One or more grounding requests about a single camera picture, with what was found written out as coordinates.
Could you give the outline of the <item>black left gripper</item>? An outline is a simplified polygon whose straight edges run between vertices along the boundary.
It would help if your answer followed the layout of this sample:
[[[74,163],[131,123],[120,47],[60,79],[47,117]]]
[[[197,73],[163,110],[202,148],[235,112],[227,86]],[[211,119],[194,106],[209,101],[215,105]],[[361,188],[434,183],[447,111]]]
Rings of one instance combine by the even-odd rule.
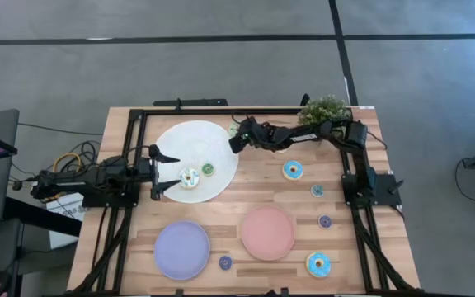
[[[158,163],[178,163],[178,158],[172,158],[165,156],[161,153],[156,144],[149,146],[149,157],[141,157],[137,163],[137,175],[136,179],[139,182],[151,182],[152,189],[150,198],[152,200],[161,200],[161,194],[172,186],[180,183],[180,180],[166,181],[163,183],[158,182]]]

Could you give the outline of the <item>large white teal-drizzle donut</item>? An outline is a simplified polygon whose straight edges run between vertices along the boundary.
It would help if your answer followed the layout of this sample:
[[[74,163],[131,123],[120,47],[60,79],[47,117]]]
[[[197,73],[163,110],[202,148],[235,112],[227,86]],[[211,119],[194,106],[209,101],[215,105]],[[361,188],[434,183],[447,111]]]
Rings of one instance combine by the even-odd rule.
[[[184,168],[179,173],[181,186],[185,189],[193,189],[200,183],[200,174],[194,168]]]

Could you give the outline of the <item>large blue iced donut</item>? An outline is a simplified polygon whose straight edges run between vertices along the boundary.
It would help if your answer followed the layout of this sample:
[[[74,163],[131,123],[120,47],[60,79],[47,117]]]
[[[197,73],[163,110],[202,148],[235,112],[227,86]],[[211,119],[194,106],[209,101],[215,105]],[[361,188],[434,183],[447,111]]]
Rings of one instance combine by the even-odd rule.
[[[331,260],[323,252],[311,253],[306,260],[306,268],[310,275],[323,278],[331,272]]]
[[[303,175],[303,165],[298,161],[289,160],[282,167],[282,173],[288,180],[299,180]]]

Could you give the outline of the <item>white round woven placemat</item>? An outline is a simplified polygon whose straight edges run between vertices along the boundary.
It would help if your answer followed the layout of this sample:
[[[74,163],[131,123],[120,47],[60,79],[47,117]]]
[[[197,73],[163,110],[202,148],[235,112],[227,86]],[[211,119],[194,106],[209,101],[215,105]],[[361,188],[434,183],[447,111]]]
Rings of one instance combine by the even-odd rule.
[[[239,157],[230,149],[229,138],[227,130],[205,120],[183,122],[164,132],[156,145],[162,154],[178,158],[179,162],[160,164],[159,181],[180,180],[180,171],[187,167],[200,174],[197,187],[185,189],[178,183],[164,191],[164,195],[175,202],[194,204],[221,194],[233,181],[239,164]],[[213,175],[202,173],[205,163],[214,165]]]

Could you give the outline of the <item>potted green plant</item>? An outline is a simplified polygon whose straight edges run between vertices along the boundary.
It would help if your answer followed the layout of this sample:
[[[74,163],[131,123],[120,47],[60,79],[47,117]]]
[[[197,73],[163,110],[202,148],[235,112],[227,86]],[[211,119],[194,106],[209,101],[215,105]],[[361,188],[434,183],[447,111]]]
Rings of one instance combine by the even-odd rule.
[[[324,120],[345,120],[351,118],[351,111],[334,95],[312,99],[302,106],[298,113],[300,125],[317,124]]]

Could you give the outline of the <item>purple round plate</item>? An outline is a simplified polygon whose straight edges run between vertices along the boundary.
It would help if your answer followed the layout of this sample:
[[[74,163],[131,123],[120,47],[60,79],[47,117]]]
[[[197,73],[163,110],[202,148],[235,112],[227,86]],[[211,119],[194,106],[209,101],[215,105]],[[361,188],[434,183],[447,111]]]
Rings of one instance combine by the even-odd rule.
[[[166,277],[185,281],[196,277],[209,260],[210,242],[205,230],[192,221],[169,224],[154,244],[154,261]]]

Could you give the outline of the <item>white printed box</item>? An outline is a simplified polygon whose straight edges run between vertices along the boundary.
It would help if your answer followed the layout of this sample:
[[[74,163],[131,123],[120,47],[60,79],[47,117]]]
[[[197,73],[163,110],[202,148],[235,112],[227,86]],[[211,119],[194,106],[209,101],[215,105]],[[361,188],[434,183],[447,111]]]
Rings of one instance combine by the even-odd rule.
[[[56,201],[46,204],[48,211],[83,221],[87,209],[82,206],[83,196],[78,193],[62,196]],[[62,248],[78,241],[78,236],[67,235],[55,231],[49,232],[50,248]]]

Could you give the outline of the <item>pink round plate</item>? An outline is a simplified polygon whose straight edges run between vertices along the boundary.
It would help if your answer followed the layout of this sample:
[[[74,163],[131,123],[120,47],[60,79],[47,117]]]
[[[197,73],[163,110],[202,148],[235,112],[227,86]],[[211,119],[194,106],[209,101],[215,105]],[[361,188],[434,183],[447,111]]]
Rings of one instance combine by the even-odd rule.
[[[292,217],[275,205],[250,210],[241,224],[246,250],[262,261],[276,261],[290,252],[295,241]]]

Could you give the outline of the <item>black metal table frame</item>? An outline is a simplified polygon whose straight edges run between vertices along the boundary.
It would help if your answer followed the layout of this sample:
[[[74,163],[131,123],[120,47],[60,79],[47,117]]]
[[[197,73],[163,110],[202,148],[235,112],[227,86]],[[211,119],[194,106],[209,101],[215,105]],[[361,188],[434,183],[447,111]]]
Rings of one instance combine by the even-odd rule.
[[[230,115],[242,120],[245,113],[254,115],[261,122],[273,125],[298,124],[297,111],[293,108],[254,108],[248,111],[230,111],[231,107],[212,114],[188,115],[187,111],[175,115],[155,115],[157,111],[172,108],[149,107],[151,114],[145,119],[142,140],[140,121],[134,118],[133,131],[128,137],[130,147],[136,144],[153,144],[158,137],[174,125],[189,120],[208,120],[224,128],[225,133],[233,123]],[[99,158],[108,158],[123,152],[126,128],[129,123],[129,107],[110,108],[106,128],[101,141]],[[173,295],[183,289],[184,295],[254,295],[274,289],[288,288],[291,295],[365,293],[368,285],[380,287],[382,270],[376,266],[371,251],[366,257],[359,255],[362,241],[356,238],[349,206],[345,203],[341,177],[354,172],[352,157],[346,159],[328,142],[296,144],[285,153],[246,148],[239,154],[239,167],[232,183],[219,196],[199,204],[182,204],[167,197],[161,201],[149,198],[151,184],[141,189],[138,205],[132,212],[129,235],[125,241],[121,295]],[[288,181],[282,174],[287,160],[297,160],[304,166],[303,177]],[[324,197],[314,197],[310,188],[319,184],[324,187]],[[259,205],[278,205],[291,213],[296,239],[293,249],[282,259],[264,262],[251,256],[241,241],[241,222],[249,210]],[[76,289],[92,267],[101,209],[91,209],[84,217],[68,281],[68,290]],[[420,282],[408,242],[403,218],[400,214],[380,204],[373,204],[369,214],[360,211],[366,224],[375,220],[371,232],[379,236],[380,247],[387,259],[402,278],[415,288]],[[322,229],[318,218],[328,215],[333,225]],[[211,252],[205,269],[191,280],[172,280],[160,273],[153,258],[154,243],[160,231],[178,220],[193,220],[200,224],[210,238]],[[312,252],[324,252],[332,261],[331,274],[325,278],[311,276],[305,260]],[[233,265],[229,271],[220,269],[221,256],[229,255]]]

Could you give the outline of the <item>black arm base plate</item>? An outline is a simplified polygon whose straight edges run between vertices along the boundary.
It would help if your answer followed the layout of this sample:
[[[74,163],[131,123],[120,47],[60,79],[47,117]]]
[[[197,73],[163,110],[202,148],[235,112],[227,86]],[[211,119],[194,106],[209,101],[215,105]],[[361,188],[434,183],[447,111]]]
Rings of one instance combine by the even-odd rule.
[[[367,183],[356,175],[341,177],[345,202],[352,208],[363,209],[373,205],[399,206],[402,204],[398,188],[402,181],[394,175],[377,174],[374,181]]]
[[[113,207],[126,208],[136,206],[139,195],[131,192],[107,192],[84,195],[82,206],[86,208]]]

